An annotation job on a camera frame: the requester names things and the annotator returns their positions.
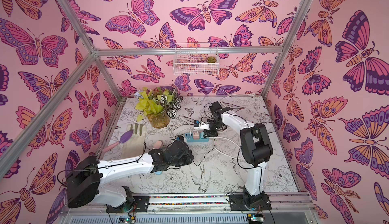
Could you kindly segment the pink earbud case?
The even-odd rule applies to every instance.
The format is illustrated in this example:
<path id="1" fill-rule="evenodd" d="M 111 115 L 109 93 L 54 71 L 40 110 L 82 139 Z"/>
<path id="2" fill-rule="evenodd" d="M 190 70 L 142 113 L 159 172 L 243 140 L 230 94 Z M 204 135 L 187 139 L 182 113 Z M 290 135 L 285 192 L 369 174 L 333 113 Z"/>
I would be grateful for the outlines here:
<path id="1" fill-rule="evenodd" d="M 162 141 L 157 141 L 153 145 L 153 149 L 161 149 L 163 147 L 163 142 Z"/>

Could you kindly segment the blue power strip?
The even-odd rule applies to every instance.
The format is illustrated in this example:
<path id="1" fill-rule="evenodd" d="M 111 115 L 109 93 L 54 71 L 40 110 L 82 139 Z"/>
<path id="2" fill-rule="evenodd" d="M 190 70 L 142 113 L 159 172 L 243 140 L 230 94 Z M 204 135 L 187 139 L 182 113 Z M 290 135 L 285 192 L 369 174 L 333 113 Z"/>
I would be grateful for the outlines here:
<path id="1" fill-rule="evenodd" d="M 186 133 L 186 134 L 184 134 L 184 138 L 185 138 L 187 143 L 207 143 L 207 142 L 209 142 L 209 138 L 205 138 L 203 132 L 195 135 L 195 138 L 193 137 L 193 134 Z"/>

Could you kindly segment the small green succulent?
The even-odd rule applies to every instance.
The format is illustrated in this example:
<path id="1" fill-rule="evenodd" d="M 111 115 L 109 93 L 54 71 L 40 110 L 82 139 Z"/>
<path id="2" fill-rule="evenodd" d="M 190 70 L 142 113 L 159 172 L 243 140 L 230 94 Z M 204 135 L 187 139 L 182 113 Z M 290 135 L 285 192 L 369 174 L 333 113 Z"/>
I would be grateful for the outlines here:
<path id="1" fill-rule="evenodd" d="M 216 63 L 217 62 L 217 58 L 214 57 L 214 56 L 209 56 L 209 57 L 207 57 L 206 62 L 210 63 L 210 64 Z"/>

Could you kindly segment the pink purple hairbrush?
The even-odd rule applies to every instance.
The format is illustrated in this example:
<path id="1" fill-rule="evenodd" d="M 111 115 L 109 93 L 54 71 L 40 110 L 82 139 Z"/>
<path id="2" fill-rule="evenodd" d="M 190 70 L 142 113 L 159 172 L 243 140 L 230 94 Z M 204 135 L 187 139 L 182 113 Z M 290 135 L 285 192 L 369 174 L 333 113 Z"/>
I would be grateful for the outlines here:
<path id="1" fill-rule="evenodd" d="M 131 139 L 132 135 L 133 135 L 133 130 L 129 130 L 129 131 L 125 132 L 117 142 L 102 149 L 102 153 L 106 153 L 106 152 L 112 150 L 113 148 L 115 148 L 116 146 L 127 142 L 128 140 Z"/>

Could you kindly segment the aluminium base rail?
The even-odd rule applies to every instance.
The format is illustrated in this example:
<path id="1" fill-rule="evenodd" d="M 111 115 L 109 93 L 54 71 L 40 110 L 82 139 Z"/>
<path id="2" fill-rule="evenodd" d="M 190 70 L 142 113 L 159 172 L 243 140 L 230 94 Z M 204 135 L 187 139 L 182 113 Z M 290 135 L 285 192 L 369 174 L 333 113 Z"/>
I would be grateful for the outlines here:
<path id="1" fill-rule="evenodd" d="M 134 211 L 112 212 L 90 204 L 69 209 L 59 224 L 318 224 L 312 200 L 303 193 L 270 193 L 249 208 L 232 193 L 136 195 Z"/>

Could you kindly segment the potted plant in glass jar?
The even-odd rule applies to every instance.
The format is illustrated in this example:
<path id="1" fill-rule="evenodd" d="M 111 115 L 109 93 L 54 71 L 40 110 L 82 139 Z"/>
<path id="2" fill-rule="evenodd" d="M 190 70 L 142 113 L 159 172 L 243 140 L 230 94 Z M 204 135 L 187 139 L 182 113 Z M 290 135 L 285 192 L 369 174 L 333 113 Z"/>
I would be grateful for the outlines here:
<path id="1" fill-rule="evenodd" d="M 147 119 L 154 128 L 166 127 L 171 119 L 177 117 L 181 109 L 183 97 L 176 89 L 157 87 L 153 90 L 143 88 L 135 93 L 138 103 L 135 109 L 139 111 L 137 122 Z"/>

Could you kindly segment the aluminium cage frame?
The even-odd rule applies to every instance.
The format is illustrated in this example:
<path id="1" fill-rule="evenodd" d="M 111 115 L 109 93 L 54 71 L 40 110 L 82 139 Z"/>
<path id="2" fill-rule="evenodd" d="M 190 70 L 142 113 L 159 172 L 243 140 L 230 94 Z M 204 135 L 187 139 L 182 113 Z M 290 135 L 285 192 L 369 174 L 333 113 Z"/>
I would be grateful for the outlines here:
<path id="1" fill-rule="evenodd" d="M 1 176 L 4 176 L 7 171 L 12 167 L 17 158 L 25 150 L 33 136 L 38 132 L 40 127 L 48 120 L 49 116 L 58 108 L 60 103 L 63 101 L 65 96 L 70 90 L 76 85 L 78 79 L 82 76 L 83 72 L 92 64 L 100 66 L 101 74 L 103 74 L 108 86 L 114 92 L 115 96 L 120 100 L 122 97 L 114 85 L 113 79 L 110 77 L 108 72 L 105 70 L 104 65 L 101 62 L 102 56 L 115 56 L 115 55 L 174 55 L 176 54 L 175 49 L 116 49 L 116 50 L 98 50 L 91 43 L 89 37 L 81 27 L 81 24 L 76 19 L 76 15 L 73 12 L 69 2 L 67 0 L 58 0 L 64 11 L 68 13 L 69 19 L 74 26 L 74 29 L 80 36 L 80 39 L 84 43 L 84 46 L 89 51 L 88 56 L 84 61 L 76 67 L 67 81 L 64 82 L 63 86 L 59 91 L 51 98 L 48 104 L 40 111 L 37 116 L 33 119 L 31 125 L 27 126 L 13 141 L 9 151 L 5 152 L 1 158 Z M 204 54 L 206 52 L 219 52 L 229 54 L 243 54 L 243 53 L 277 53 L 279 57 L 277 62 L 283 60 L 286 56 L 287 49 L 290 48 L 292 41 L 294 40 L 297 30 L 302 23 L 303 18 L 308 13 L 313 0 L 301 0 L 299 3 L 299 10 L 293 24 L 289 29 L 289 33 L 286 36 L 282 46 L 251 46 L 251 47 L 227 47 L 227 48 L 181 48 L 180 52 L 184 54 Z"/>

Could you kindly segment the beige striped cloth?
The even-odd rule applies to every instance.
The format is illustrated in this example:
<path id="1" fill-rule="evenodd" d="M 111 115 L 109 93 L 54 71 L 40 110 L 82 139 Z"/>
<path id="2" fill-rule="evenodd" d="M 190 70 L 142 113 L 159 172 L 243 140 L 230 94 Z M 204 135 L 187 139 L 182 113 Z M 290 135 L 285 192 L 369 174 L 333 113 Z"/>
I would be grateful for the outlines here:
<path id="1" fill-rule="evenodd" d="M 133 135 L 123 145 L 121 154 L 122 159 L 137 157 L 143 153 L 146 136 L 146 125 L 140 123 L 129 124 L 126 128 L 126 131 L 130 130 L 133 131 Z"/>

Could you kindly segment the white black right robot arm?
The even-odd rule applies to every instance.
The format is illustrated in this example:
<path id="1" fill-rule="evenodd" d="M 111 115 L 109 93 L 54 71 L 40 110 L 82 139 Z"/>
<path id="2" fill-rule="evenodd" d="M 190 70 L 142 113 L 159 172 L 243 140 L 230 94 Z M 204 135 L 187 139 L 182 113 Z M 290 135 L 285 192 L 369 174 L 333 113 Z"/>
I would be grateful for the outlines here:
<path id="1" fill-rule="evenodd" d="M 230 107 L 222 107 L 219 102 L 209 106 L 212 120 L 208 121 L 209 128 L 205 130 L 208 136 L 218 136 L 222 128 L 230 128 L 240 136 L 239 155 L 249 164 L 249 167 L 240 166 L 247 170 L 247 178 L 243 186 L 242 200 L 248 209 L 271 210 L 269 196 L 264 192 L 264 171 L 273 147 L 267 129 L 262 123 L 253 123 L 233 112 Z"/>

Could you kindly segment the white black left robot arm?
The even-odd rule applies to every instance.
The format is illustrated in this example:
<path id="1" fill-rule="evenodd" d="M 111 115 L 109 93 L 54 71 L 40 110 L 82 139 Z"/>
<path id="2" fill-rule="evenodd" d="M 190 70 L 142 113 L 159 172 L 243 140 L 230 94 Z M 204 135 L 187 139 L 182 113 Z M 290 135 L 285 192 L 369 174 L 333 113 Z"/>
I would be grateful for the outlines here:
<path id="1" fill-rule="evenodd" d="M 67 206 L 75 209 L 93 203 L 116 212 L 133 211 L 136 201 L 130 188 L 113 187 L 111 182 L 138 174 L 179 169 L 192 164 L 193 160 L 191 149 L 182 139 L 131 158 L 99 161 L 95 156 L 87 157 L 66 177 Z"/>

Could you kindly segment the pink usb charger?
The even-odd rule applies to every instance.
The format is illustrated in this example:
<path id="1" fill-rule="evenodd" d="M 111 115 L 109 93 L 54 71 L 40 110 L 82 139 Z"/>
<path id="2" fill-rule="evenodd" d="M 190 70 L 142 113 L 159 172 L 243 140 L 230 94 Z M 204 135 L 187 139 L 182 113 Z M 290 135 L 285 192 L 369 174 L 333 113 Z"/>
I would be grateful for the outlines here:
<path id="1" fill-rule="evenodd" d="M 192 138 L 194 140 L 199 140 L 200 139 L 200 133 L 199 132 L 193 132 L 192 133 Z"/>

